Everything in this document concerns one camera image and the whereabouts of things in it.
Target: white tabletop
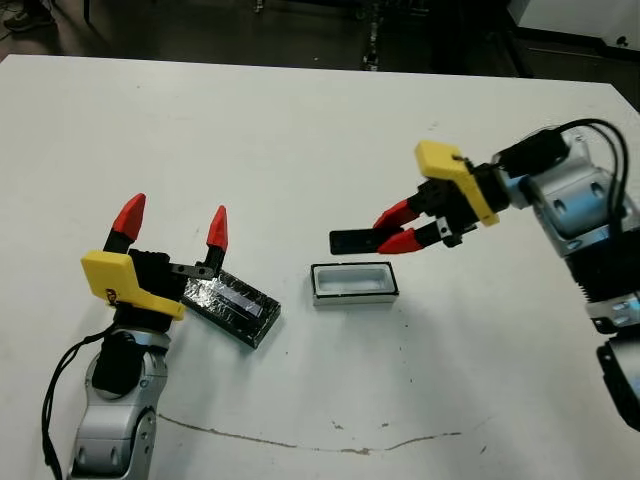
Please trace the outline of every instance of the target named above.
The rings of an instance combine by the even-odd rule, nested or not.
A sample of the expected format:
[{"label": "white tabletop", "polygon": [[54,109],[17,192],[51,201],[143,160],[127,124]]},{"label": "white tabletop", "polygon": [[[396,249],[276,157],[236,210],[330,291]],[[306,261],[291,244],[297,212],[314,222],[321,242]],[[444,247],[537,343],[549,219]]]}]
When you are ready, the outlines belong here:
[{"label": "white tabletop", "polygon": [[[193,314],[174,325],[154,479],[637,478],[640,434],[595,356],[605,338],[531,211],[454,250],[391,258],[386,305],[312,306],[328,232],[415,192],[420,139],[476,163],[540,127],[618,125],[640,190],[640,122],[609,85],[10,56],[0,65],[0,465],[49,478],[40,408],[53,367],[111,312],[79,259],[148,196],[138,248],[205,253],[228,209],[225,269],[282,303],[257,351]],[[594,155],[609,162],[603,145]],[[85,348],[59,384],[67,464]]]}]

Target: dark floor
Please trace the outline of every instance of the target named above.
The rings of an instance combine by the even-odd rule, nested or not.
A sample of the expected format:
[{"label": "dark floor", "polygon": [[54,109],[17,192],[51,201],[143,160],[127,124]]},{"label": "dark floor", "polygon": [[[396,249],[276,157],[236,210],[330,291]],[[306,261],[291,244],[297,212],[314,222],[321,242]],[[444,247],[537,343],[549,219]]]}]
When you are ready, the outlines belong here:
[{"label": "dark floor", "polygon": [[[80,0],[58,0],[57,5],[57,28],[5,38],[0,60],[23,53],[360,69],[369,32],[368,22],[356,19],[353,9],[285,0],[267,0],[259,15],[252,0],[92,0],[92,28],[82,18]],[[380,70],[439,71],[433,67],[425,22],[406,15],[385,17]],[[639,63],[603,58],[585,47],[524,39],[517,43],[536,78],[612,83],[640,107]],[[480,29],[469,44],[466,73],[518,75],[500,35]]]}]

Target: black wire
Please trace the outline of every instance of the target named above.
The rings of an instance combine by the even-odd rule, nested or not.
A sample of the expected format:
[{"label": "black wire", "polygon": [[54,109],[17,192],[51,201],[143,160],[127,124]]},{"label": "black wire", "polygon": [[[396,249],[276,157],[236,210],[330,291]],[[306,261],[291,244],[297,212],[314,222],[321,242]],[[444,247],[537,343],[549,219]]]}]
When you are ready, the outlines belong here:
[{"label": "black wire", "polygon": [[615,192],[617,192],[619,189],[618,171],[620,169],[620,156],[618,155],[618,149],[613,144],[611,137],[607,135],[607,132],[602,130],[600,127],[596,125],[585,125],[585,127],[588,127],[593,131],[597,132],[605,140],[605,142],[607,142],[607,144],[609,145],[609,148],[611,149],[611,154],[613,155],[613,175],[611,178],[611,186],[609,187],[609,193],[607,194],[607,215],[609,219],[614,219],[615,218],[614,195],[615,195]]},{"label": "black wire", "polygon": [[[583,118],[580,120],[574,120],[573,122],[565,123],[564,125],[560,125],[556,127],[554,130],[558,132],[564,132],[566,130],[570,130],[575,127],[589,127],[594,128],[594,125],[600,125],[606,127],[608,130],[613,132],[614,136],[618,140],[620,145],[620,150],[622,152],[622,174],[619,180],[617,180],[618,174],[618,165],[616,161],[616,166],[614,166],[613,180],[612,185],[609,191],[609,229],[611,230],[612,236],[617,236],[622,232],[622,218],[623,218],[623,204],[624,204],[624,195],[627,186],[627,179],[629,177],[629,149],[627,147],[627,142],[624,139],[624,136],[618,130],[616,126],[613,124],[601,120],[599,118]],[[617,151],[615,148],[613,149],[616,153],[614,154],[614,160],[617,158]]]},{"label": "black wire", "polygon": [[53,472],[53,476],[56,480],[63,480],[64,478],[62,475],[60,462],[58,461],[58,455],[56,454],[53,442],[51,441],[51,435],[49,434],[51,413],[53,411],[53,394],[56,389],[56,383],[58,382],[58,379],[60,378],[60,375],[62,375],[64,369],[69,366],[74,358],[76,358],[78,351],[80,351],[80,348],[82,348],[83,345],[97,342],[101,338],[109,335],[109,333],[111,333],[114,328],[115,325],[110,325],[102,332],[84,337],[82,341],[76,343],[73,347],[65,352],[65,354],[58,362],[56,369],[53,371],[53,375],[51,376],[51,381],[49,382],[47,393],[44,396],[44,403],[42,404],[42,452],[44,453],[44,462],[49,465],[49,467],[51,467],[51,471]]}]

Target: brown stain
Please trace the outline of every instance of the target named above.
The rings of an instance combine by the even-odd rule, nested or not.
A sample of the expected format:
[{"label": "brown stain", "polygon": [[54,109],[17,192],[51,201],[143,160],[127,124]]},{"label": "brown stain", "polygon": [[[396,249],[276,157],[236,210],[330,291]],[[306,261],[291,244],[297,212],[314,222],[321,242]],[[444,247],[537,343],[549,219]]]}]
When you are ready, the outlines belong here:
[{"label": "brown stain", "polygon": [[169,422],[169,423],[173,423],[174,425],[178,425],[180,427],[184,427],[184,428],[188,428],[189,430],[193,430],[194,432],[209,433],[211,435],[217,435],[217,436],[220,436],[220,437],[235,438],[236,440],[244,440],[244,441],[247,441],[247,442],[260,443],[260,444],[263,444],[263,445],[271,445],[271,446],[274,446],[274,447],[306,450],[306,451],[309,451],[309,452],[347,453],[347,454],[360,455],[360,456],[369,456],[371,453],[375,453],[375,452],[391,452],[393,450],[396,450],[398,448],[404,447],[406,445],[411,445],[412,443],[417,443],[417,442],[423,442],[425,440],[435,440],[437,438],[442,438],[442,437],[454,437],[454,436],[457,436],[457,435],[462,435],[462,432],[445,432],[445,433],[440,433],[438,435],[427,435],[427,436],[423,436],[423,437],[412,438],[410,440],[406,440],[404,442],[400,442],[400,443],[398,443],[396,445],[393,445],[391,447],[388,447],[388,448],[362,447],[362,448],[359,448],[359,449],[357,449],[357,448],[342,448],[342,449],[338,450],[338,449],[320,448],[320,447],[306,447],[304,445],[294,445],[294,444],[290,444],[290,443],[276,442],[274,440],[266,440],[264,438],[249,437],[247,435],[239,435],[237,433],[223,432],[223,431],[218,430],[216,428],[198,427],[196,425],[191,425],[189,423],[184,423],[184,422],[181,422],[180,420],[176,420],[174,418],[167,417],[166,415],[162,415],[161,413],[158,413],[158,417],[163,419],[163,420],[165,420],[165,421],[167,421],[167,422]]}]

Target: shoe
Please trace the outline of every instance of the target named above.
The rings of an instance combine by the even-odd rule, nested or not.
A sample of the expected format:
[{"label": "shoe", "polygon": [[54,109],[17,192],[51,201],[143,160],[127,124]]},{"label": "shoe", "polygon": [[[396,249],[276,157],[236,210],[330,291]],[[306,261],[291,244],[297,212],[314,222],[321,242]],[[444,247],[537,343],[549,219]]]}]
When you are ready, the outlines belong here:
[{"label": "shoe", "polygon": [[4,21],[4,26],[12,32],[26,32],[38,27],[55,25],[56,21],[49,12],[32,14],[26,10],[16,13],[13,17]]}]

